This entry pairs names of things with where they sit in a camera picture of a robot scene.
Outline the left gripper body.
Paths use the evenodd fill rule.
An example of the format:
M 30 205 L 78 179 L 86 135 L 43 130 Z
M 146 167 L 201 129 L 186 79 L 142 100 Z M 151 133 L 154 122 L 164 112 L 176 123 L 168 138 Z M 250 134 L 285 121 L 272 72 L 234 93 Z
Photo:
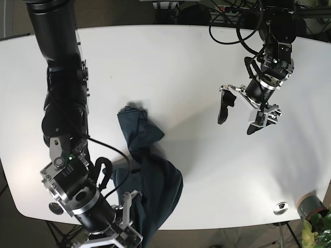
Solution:
M 222 85 L 220 89 L 238 92 L 251 108 L 249 125 L 265 128 L 269 125 L 275 125 L 278 122 L 278 117 L 282 115 L 279 105 L 269 104 L 268 101 L 294 72 L 294 60 L 291 59 L 290 63 L 287 64 L 286 61 L 278 62 L 275 59 L 272 61 L 264 59 L 261 66 L 258 66 L 256 62 L 253 62 L 252 66 L 255 73 L 249 68 L 252 79 L 248 86 Z

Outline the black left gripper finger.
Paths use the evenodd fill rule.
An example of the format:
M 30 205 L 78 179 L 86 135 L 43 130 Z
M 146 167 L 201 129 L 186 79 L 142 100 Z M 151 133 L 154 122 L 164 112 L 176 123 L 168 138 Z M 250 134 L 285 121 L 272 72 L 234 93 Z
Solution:
M 228 89 L 220 89 L 220 109 L 218 114 L 218 124 L 222 125 L 228 117 L 228 107 L 234 107 L 236 96 L 232 94 Z
M 247 129 L 247 135 L 252 135 L 255 132 L 260 131 L 261 129 L 263 129 L 263 127 L 256 127 L 254 125 L 249 125 L 249 127 Z

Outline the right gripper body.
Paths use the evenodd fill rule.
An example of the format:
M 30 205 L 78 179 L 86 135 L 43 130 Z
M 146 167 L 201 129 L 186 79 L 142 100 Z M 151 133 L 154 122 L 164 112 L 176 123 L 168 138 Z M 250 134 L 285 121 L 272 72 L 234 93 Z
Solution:
M 40 174 L 43 185 L 60 209 L 75 217 L 89 232 L 87 241 L 76 242 L 73 247 L 139 247 L 143 236 L 133 226 L 130 208 L 141 194 L 136 190 L 126 192 L 122 195 L 121 205 L 109 205 L 101 190 L 112 176 L 113 166 L 108 159 L 101 157 L 93 170 L 99 173 L 102 165 L 106 168 L 100 185 L 92 180 L 88 162 L 74 155 L 67 160 L 56 158 Z

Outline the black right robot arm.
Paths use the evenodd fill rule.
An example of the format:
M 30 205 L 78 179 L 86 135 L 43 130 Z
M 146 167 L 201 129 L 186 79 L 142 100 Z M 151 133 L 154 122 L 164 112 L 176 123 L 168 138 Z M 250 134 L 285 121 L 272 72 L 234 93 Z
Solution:
M 106 158 L 91 162 L 88 134 L 88 69 L 82 59 L 70 1 L 27 1 L 29 17 L 47 61 L 48 93 L 42 131 L 50 163 L 43 185 L 59 207 L 76 218 L 89 236 L 74 247 L 138 247 L 130 208 L 138 192 L 126 192 L 119 206 L 102 195 L 114 172 Z

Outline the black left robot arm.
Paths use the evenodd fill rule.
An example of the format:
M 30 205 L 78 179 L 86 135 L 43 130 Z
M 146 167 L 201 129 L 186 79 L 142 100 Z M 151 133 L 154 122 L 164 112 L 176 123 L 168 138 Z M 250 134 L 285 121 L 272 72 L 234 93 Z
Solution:
M 292 43 L 296 39 L 295 2 L 294 1 L 260 1 L 258 20 L 255 31 L 263 41 L 260 51 L 252 50 L 236 28 L 239 43 L 253 57 L 245 57 L 244 63 L 251 82 L 240 87 L 222 85 L 218 124 L 223 124 L 228 117 L 228 108 L 234 107 L 238 92 L 249 104 L 248 135 L 278 122 L 282 112 L 277 104 L 269 104 L 272 94 L 294 72 L 294 60 L 291 57 Z

